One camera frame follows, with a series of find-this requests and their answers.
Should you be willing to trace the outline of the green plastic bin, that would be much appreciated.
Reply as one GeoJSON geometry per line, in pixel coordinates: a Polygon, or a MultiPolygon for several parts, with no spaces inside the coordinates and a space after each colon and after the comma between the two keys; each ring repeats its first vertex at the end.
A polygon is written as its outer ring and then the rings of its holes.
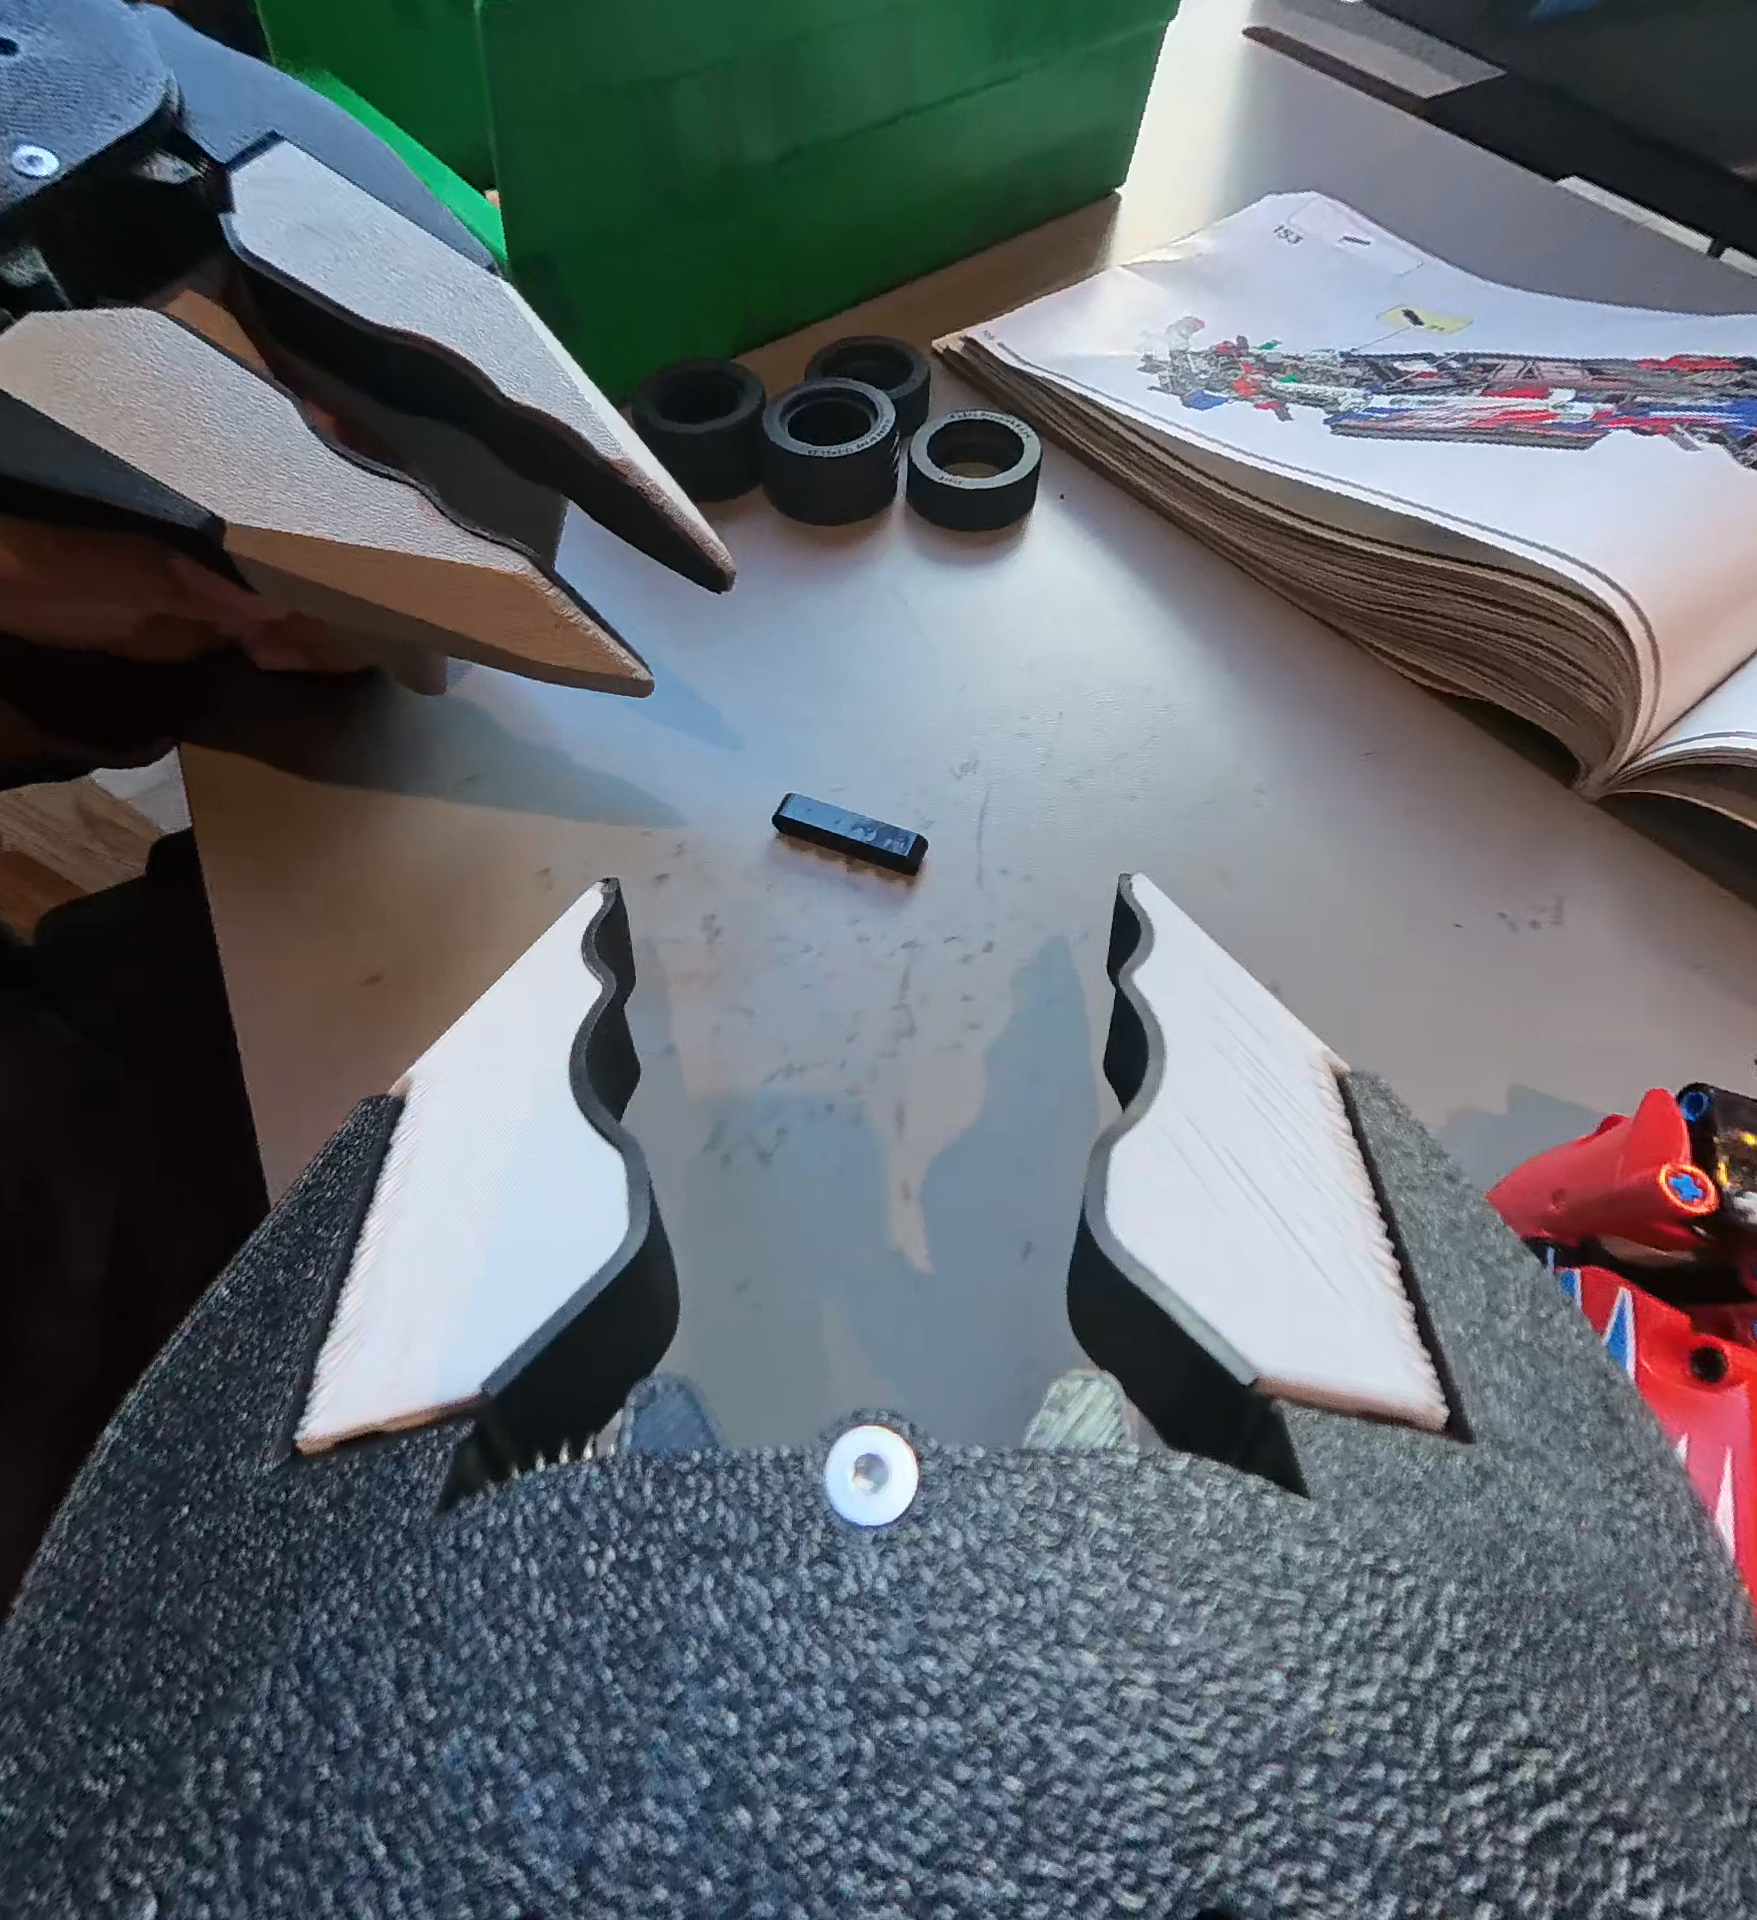
{"type": "Polygon", "coordinates": [[[615,396],[1122,185],[1173,1],[264,1],[615,396]]]}

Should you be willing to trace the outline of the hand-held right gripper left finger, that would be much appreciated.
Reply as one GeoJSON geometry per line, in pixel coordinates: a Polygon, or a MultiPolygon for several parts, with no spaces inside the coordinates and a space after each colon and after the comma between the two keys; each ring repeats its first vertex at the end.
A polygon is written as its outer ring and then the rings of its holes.
{"type": "Polygon", "coordinates": [[[621,881],[590,881],[392,1084],[397,1115],[314,1349],[299,1457],[470,1422],[445,1501],[602,1451],[678,1327],[626,1109],[621,881]]]}

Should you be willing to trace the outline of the open instruction booklet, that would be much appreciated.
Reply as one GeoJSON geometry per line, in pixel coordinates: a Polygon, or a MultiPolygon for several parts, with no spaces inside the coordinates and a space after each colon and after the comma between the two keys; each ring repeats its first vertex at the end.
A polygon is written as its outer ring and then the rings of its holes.
{"type": "Polygon", "coordinates": [[[1285,192],[937,354],[1757,903],[1757,309],[1522,290],[1285,192]]]}

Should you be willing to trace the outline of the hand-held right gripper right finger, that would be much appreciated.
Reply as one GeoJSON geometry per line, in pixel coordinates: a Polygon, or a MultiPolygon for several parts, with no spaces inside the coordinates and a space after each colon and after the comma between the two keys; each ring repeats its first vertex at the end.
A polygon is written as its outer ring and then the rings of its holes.
{"type": "Polygon", "coordinates": [[[1173,1451],[1304,1493],[1289,1410],[1454,1434],[1350,1066],[1151,875],[1117,881],[1069,1265],[1083,1354],[1173,1451]]]}

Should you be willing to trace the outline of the toy brick race car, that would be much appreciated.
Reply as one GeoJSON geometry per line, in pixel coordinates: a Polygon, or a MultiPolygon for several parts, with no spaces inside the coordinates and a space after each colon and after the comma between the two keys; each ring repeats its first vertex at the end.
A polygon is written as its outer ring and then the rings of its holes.
{"type": "Polygon", "coordinates": [[[1757,1614],[1757,1096],[1653,1088],[1489,1201],[1648,1399],[1757,1614]]]}

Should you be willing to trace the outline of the black toy beam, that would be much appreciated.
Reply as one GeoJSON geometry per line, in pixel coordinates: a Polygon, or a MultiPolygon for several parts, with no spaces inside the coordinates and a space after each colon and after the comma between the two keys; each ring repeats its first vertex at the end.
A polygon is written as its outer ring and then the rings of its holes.
{"type": "Polygon", "coordinates": [[[842,803],[791,789],[776,803],[771,826],[776,835],[830,851],[857,865],[873,867],[897,877],[921,873],[930,853],[930,838],[918,828],[906,828],[842,803]]]}

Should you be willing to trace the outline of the grey desk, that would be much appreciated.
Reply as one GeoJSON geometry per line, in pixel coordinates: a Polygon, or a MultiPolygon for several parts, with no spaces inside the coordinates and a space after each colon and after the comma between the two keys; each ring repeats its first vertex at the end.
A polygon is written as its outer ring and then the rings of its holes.
{"type": "Polygon", "coordinates": [[[1757,905],[1050,447],[1027,521],[759,492],[708,593],[567,520],[650,661],[294,684],[184,755],[267,1196],[593,877],[622,880],[666,1367],[746,1448],[1017,1441],[1067,1322],[1116,883],[1143,871],[1479,1188],[1651,1086],[1756,1086],[1757,905]],[[808,793],[930,838],[774,834],[808,793]]]}

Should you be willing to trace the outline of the person's left hand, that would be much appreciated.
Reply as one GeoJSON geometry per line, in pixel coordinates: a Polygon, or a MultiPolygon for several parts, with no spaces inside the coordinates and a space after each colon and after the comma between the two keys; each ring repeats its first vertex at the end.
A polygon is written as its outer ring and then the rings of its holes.
{"type": "Polygon", "coordinates": [[[194,659],[224,645],[264,670],[352,674],[374,655],[139,534],[0,513],[0,631],[123,659],[194,659]]]}

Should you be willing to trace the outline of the black toy wheel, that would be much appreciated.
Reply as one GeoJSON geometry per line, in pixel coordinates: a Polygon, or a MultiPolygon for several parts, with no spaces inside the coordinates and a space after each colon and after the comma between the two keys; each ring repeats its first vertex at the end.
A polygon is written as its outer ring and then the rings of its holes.
{"type": "Polygon", "coordinates": [[[728,502],[759,486],[766,390],[746,365],[701,356],[650,374],[631,396],[631,419],[686,496],[728,502]]]}
{"type": "Polygon", "coordinates": [[[931,360],[906,339],[885,334],[845,335],[818,347],[805,371],[808,380],[854,380],[885,392],[904,442],[911,442],[931,415],[931,360]]]}
{"type": "Polygon", "coordinates": [[[994,409],[928,419],[906,458],[909,505],[949,532],[997,532],[1021,521],[1036,507],[1039,477],[1036,427],[994,409]]]}
{"type": "Polygon", "coordinates": [[[897,412],[890,396],[868,381],[797,381],[766,404],[757,446],[763,492],[797,521],[863,521],[897,498],[897,412]]]}

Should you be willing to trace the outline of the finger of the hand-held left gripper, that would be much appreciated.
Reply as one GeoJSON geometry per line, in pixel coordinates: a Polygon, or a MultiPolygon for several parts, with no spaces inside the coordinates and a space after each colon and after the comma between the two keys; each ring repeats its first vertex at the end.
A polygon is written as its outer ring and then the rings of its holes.
{"type": "Polygon", "coordinates": [[[0,396],[77,477],[131,480],[148,520],[205,521],[271,604],[388,659],[440,655],[643,700],[649,663],[548,569],[338,452],[294,398],[144,306],[38,309],[0,329],[0,396]]]}
{"type": "Polygon", "coordinates": [[[227,174],[267,337],[459,524],[555,562],[565,509],[708,591],[736,564],[514,285],[279,140],[227,174]]]}

